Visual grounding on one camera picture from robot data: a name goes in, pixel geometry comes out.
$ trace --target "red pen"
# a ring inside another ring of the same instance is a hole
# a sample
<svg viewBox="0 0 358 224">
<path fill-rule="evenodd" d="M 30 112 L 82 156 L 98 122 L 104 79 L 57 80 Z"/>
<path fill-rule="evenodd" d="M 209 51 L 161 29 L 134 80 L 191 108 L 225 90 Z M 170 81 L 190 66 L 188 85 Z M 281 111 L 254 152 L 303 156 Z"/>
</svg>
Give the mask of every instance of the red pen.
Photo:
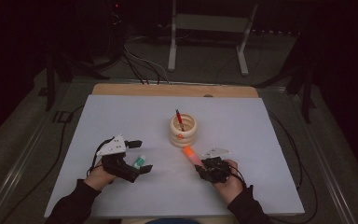
<svg viewBox="0 0 358 224">
<path fill-rule="evenodd" d="M 179 121 L 179 125 L 180 127 L 182 128 L 182 132 L 185 131 L 185 127 L 183 125 L 183 122 L 182 122 L 182 118 L 180 117 L 180 113 L 179 113 L 179 110 L 176 109 L 176 117 L 178 118 L 178 121 Z"/>
</svg>

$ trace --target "metal stand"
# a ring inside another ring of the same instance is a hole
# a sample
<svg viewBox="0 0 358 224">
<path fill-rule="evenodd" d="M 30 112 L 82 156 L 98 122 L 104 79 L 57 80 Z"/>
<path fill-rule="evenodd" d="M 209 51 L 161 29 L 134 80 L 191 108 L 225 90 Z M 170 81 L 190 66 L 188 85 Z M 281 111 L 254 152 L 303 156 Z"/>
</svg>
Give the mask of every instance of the metal stand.
<svg viewBox="0 0 358 224">
<path fill-rule="evenodd" d="M 312 77 L 313 77 L 313 63 L 307 63 L 305 65 L 299 65 L 291 69 L 287 69 L 286 71 L 281 71 L 280 74 L 278 74 L 277 76 L 272 77 L 257 85 L 254 85 L 253 87 L 258 89 L 263 89 L 285 77 L 292 77 L 292 79 L 290 80 L 289 84 L 286 87 L 286 91 L 288 94 L 298 94 L 301 87 L 304 86 L 301 113 L 303 115 L 304 120 L 307 123 L 310 123 L 309 110 L 310 110 L 310 92 L 311 92 Z"/>
<path fill-rule="evenodd" d="M 238 62 L 240 64 L 241 74 L 248 76 L 248 66 L 246 65 L 243 51 L 249 34 L 252 29 L 255 13 L 258 5 L 254 5 L 249 18 L 237 17 L 216 17 L 204 15 L 190 15 L 176 13 L 176 0 L 172 1 L 172 36 L 170 58 L 168 60 L 168 70 L 175 70 L 176 63 L 176 29 L 205 30 L 205 31 L 223 31 L 243 33 L 241 43 L 237 46 Z"/>
</svg>

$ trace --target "white paper sheet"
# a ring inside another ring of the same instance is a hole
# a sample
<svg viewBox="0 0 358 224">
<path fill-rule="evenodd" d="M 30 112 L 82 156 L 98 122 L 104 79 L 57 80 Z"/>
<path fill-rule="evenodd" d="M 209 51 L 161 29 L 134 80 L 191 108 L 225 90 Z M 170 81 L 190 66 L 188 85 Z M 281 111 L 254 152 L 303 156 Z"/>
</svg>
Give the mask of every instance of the white paper sheet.
<svg viewBox="0 0 358 224">
<path fill-rule="evenodd" d="M 135 183 L 119 179 L 106 187 L 92 207 L 92 217 L 230 215 L 213 186 L 171 145 L 169 121 L 176 108 L 199 123 L 192 146 L 199 157 L 212 147 L 231 151 L 222 159 L 239 164 L 265 213 L 304 213 L 262 99 L 90 95 L 45 216 L 72 192 L 78 178 L 86 177 L 98 145 L 121 133 L 128 141 L 143 141 L 140 148 L 128 149 L 127 164 L 145 154 L 145 164 L 153 164 L 153 169 Z"/>
</svg>

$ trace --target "person's left hand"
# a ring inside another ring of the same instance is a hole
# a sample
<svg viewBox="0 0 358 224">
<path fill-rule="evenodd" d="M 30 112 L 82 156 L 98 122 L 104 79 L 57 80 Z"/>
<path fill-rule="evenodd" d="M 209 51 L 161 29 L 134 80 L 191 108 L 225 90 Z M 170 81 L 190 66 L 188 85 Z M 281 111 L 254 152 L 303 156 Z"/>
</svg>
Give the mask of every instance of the person's left hand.
<svg viewBox="0 0 358 224">
<path fill-rule="evenodd" d="M 99 161 L 95 168 L 89 173 L 84 183 L 96 190 L 103 190 L 103 188 L 109 185 L 117 177 L 115 175 L 108 174 L 102 167 L 102 162 Z"/>
</svg>

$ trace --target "hand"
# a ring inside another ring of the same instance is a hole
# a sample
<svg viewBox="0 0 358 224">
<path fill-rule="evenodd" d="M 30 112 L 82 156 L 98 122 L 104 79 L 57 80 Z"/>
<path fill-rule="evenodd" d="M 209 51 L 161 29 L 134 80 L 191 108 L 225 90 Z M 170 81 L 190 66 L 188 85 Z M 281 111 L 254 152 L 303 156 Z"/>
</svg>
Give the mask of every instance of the hand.
<svg viewBox="0 0 358 224">
<path fill-rule="evenodd" d="M 232 160 L 225 161 L 231 166 L 231 173 L 237 175 L 238 164 Z M 216 183 L 213 186 L 227 204 L 230 204 L 243 190 L 242 182 L 233 175 L 229 176 L 225 183 Z"/>
<path fill-rule="evenodd" d="M 96 190 L 103 190 L 105 186 L 110 184 L 117 177 L 108 174 L 102 167 L 102 162 L 99 161 L 95 168 L 89 173 L 84 183 Z"/>
</svg>

